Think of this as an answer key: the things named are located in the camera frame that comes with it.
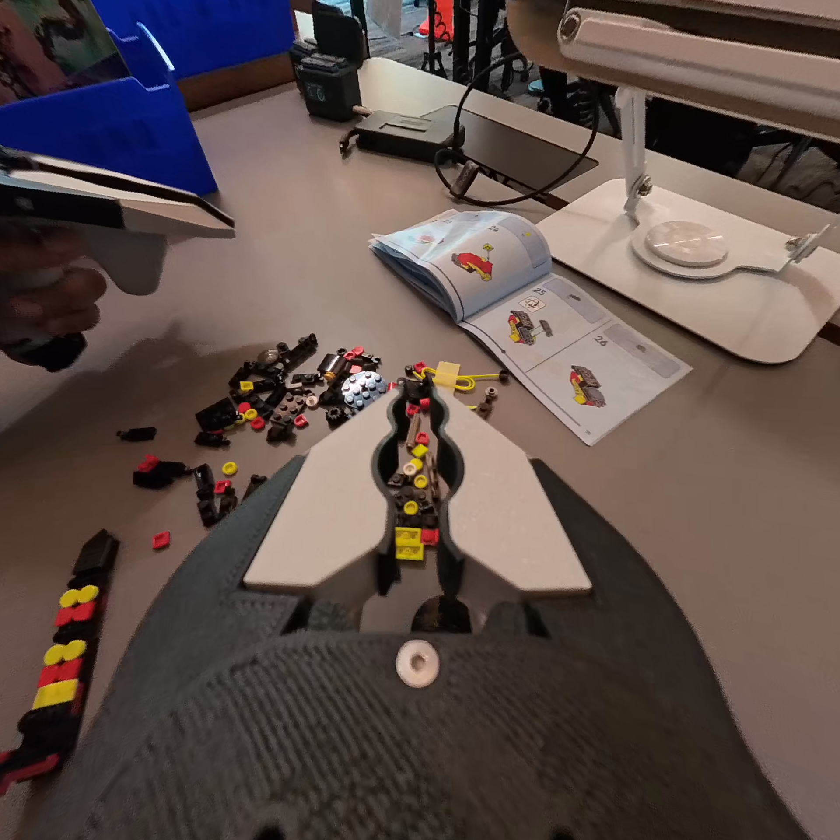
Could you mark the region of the flat black adapter box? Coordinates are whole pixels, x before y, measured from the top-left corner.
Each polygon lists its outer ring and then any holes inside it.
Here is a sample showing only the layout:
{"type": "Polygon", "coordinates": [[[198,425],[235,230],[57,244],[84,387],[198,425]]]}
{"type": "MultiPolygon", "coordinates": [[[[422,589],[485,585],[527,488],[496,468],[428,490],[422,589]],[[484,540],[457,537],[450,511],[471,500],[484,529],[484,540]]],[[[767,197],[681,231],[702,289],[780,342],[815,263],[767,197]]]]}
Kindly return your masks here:
{"type": "Polygon", "coordinates": [[[455,131],[455,118],[443,113],[411,117],[375,110],[358,122],[351,139],[362,151],[432,164],[440,150],[460,148],[465,127],[455,131]]]}

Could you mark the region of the blue plastic bin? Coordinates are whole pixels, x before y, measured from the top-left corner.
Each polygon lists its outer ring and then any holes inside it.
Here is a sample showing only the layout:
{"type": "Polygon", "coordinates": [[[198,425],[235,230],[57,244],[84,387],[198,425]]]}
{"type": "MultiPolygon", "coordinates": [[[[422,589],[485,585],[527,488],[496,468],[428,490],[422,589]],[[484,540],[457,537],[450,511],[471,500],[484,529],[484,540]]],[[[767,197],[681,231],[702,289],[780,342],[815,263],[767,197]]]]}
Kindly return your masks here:
{"type": "Polygon", "coordinates": [[[142,23],[115,42],[133,76],[3,105],[2,145],[201,196],[215,193],[168,55],[142,23]]]}
{"type": "Polygon", "coordinates": [[[294,39],[288,1],[94,1],[115,35],[152,36],[185,79],[284,54],[294,39]]]}

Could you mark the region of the long black lego assembly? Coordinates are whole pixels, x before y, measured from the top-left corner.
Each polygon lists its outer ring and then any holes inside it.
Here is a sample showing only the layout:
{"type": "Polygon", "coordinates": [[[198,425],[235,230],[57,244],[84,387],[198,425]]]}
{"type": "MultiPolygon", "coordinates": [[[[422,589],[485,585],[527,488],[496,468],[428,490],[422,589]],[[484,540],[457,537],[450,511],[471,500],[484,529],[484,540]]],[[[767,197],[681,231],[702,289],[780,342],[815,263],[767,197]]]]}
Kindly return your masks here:
{"type": "Polygon", "coordinates": [[[1,754],[1,795],[58,771],[77,746],[119,546],[102,529],[80,549],[59,598],[32,705],[17,722],[17,745],[1,754]]]}

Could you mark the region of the dark desk hatch cover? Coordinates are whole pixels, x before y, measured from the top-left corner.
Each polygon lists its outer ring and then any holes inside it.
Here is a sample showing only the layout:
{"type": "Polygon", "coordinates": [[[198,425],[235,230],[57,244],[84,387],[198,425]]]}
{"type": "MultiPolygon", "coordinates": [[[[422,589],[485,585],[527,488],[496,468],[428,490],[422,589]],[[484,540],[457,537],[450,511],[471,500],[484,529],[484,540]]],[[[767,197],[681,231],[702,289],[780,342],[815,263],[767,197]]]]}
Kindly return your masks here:
{"type": "Polygon", "coordinates": [[[504,123],[465,110],[463,152],[483,176],[528,193],[561,175],[578,153],[504,123]]]}

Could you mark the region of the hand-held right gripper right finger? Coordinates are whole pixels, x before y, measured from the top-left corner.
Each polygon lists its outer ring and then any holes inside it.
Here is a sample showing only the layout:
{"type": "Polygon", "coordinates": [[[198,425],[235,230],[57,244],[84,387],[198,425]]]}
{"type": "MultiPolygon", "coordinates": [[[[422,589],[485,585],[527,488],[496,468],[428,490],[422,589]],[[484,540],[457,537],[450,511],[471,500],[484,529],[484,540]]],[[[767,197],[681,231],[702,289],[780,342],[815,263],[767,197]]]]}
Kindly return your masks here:
{"type": "Polygon", "coordinates": [[[485,620],[502,602],[592,593],[527,454],[453,394],[434,388],[429,400],[437,472],[446,486],[436,560],[443,595],[485,620]]]}

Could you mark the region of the colourful printed box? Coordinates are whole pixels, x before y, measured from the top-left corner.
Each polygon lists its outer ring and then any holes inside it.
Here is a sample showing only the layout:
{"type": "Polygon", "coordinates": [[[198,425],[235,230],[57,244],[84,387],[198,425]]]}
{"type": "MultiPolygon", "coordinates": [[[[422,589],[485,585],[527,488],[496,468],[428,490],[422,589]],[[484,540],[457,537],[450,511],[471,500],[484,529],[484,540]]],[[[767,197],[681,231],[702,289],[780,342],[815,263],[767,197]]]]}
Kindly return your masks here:
{"type": "Polygon", "coordinates": [[[2,105],[129,75],[92,2],[1,2],[2,105]]]}

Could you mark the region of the black tripod stand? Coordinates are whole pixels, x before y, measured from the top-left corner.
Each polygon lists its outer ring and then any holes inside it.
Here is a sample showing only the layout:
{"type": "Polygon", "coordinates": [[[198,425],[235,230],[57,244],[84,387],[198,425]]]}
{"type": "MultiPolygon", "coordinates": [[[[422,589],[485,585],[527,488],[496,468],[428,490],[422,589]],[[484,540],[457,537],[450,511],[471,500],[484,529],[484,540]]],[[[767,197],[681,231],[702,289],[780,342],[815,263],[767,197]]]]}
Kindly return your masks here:
{"type": "Polygon", "coordinates": [[[427,1],[425,25],[418,34],[425,37],[421,70],[444,79],[448,73],[444,63],[445,47],[455,49],[458,40],[458,13],[455,1],[427,1]]]}

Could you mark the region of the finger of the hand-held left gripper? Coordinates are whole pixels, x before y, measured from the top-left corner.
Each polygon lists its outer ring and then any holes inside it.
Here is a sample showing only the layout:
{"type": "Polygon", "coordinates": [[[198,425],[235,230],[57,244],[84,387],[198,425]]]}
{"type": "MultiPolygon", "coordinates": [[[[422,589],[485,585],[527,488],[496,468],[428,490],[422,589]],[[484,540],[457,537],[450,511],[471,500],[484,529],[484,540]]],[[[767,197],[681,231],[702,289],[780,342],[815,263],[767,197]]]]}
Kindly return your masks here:
{"type": "Polygon", "coordinates": [[[181,238],[235,238],[235,223],[225,214],[209,213],[191,203],[120,198],[123,227],[135,234],[181,238]]]}
{"type": "Polygon", "coordinates": [[[33,201],[46,196],[117,199],[126,195],[153,201],[204,199],[179,187],[45,156],[3,156],[1,169],[2,192],[33,201]]]}

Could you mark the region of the person's left hand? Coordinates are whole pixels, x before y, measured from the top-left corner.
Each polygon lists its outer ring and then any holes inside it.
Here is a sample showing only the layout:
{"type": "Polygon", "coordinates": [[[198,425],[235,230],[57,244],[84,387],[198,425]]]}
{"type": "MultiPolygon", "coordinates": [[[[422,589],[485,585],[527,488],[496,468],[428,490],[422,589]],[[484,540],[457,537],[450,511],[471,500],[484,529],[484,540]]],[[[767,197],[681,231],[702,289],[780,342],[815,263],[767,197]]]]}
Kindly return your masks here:
{"type": "Polygon", "coordinates": [[[2,339],[93,329],[107,281],[87,257],[83,239],[71,228],[2,224],[2,339]]]}

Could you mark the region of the round dark blue lego plate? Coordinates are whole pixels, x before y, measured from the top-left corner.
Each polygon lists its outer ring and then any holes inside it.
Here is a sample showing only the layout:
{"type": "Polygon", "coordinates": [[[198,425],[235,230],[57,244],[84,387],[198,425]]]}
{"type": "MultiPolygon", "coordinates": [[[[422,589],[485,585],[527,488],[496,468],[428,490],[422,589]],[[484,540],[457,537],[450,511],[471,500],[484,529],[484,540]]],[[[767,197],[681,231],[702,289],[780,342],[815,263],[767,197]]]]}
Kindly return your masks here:
{"type": "Polygon", "coordinates": [[[388,391],[388,384],[372,371],[351,374],[342,383],[342,404],[352,412],[358,413],[374,403],[388,391]]]}

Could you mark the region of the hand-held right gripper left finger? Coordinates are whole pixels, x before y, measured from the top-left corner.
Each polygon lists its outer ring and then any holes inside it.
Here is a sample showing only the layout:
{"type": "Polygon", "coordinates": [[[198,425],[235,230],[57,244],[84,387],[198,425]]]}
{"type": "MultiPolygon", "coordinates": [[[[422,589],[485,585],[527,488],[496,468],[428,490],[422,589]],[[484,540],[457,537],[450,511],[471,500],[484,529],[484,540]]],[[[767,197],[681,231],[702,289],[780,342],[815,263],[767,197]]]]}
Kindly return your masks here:
{"type": "Polygon", "coordinates": [[[386,595],[396,580],[396,470],[402,388],[309,450],[243,578],[253,592],[386,595]]]}

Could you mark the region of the lego instruction booklet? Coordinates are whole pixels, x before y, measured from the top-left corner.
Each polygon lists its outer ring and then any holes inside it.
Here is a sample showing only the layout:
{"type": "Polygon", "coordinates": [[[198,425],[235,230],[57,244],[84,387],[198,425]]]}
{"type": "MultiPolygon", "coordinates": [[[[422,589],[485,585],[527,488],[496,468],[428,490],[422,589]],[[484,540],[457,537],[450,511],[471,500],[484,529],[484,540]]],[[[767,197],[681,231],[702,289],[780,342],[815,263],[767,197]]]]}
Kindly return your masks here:
{"type": "Polygon", "coordinates": [[[369,247],[594,445],[692,371],[553,271],[537,227],[502,211],[447,211],[369,247]]]}

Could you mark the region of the black battery device with display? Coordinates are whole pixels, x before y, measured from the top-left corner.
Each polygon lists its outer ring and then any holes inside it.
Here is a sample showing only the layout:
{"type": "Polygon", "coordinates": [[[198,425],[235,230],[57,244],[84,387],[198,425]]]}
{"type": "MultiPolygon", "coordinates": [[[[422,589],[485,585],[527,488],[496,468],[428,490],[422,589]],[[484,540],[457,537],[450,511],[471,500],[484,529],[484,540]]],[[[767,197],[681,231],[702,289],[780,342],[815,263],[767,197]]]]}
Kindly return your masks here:
{"type": "Polygon", "coordinates": [[[362,105],[358,69],[345,58],[306,56],[297,65],[297,81],[312,117],[348,122],[362,105]]]}

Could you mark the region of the pile of lego pieces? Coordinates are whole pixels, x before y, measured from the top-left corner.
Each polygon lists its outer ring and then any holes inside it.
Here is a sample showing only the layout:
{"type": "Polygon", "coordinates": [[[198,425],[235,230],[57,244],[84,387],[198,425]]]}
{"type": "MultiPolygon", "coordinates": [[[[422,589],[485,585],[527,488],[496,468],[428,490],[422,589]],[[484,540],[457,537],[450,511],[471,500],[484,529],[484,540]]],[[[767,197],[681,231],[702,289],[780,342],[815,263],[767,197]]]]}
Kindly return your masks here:
{"type": "MultiPolygon", "coordinates": [[[[228,454],[229,433],[250,428],[264,435],[268,445],[294,441],[310,426],[309,415],[322,413],[329,429],[346,424],[355,413],[341,401],[341,387],[351,374],[372,371],[379,375],[381,358],[366,353],[364,347],[339,349],[327,354],[318,369],[299,371],[303,361],[318,348],[311,333],[289,346],[278,343],[274,349],[248,360],[228,382],[227,397],[203,409],[196,416],[198,432],[194,445],[228,454]]],[[[445,362],[437,367],[423,361],[408,365],[400,381],[386,381],[388,391],[404,385],[407,392],[405,417],[408,428],[404,455],[397,456],[397,467],[386,481],[396,512],[395,556],[399,561],[421,561],[425,549],[439,545],[439,512],[442,507],[441,473],[443,456],[436,454],[424,430],[424,417],[431,415],[431,386],[451,387],[453,393],[472,393],[486,383],[482,402],[467,405],[480,417],[488,415],[498,397],[496,383],[506,383],[509,373],[461,374],[459,366],[445,362]]]]}

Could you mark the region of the white lamp stand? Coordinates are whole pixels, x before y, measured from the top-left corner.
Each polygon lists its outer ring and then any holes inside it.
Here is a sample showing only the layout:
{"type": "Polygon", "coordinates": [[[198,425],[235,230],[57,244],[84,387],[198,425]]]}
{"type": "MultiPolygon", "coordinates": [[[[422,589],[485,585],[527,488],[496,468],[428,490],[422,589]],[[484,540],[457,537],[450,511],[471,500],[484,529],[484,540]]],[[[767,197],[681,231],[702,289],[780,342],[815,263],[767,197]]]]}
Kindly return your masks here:
{"type": "Polygon", "coordinates": [[[790,236],[654,183],[653,97],[838,141],[838,2],[567,2],[562,69],[616,87],[623,176],[539,224],[552,258],[739,358],[799,357],[838,310],[838,216],[790,236]]]}

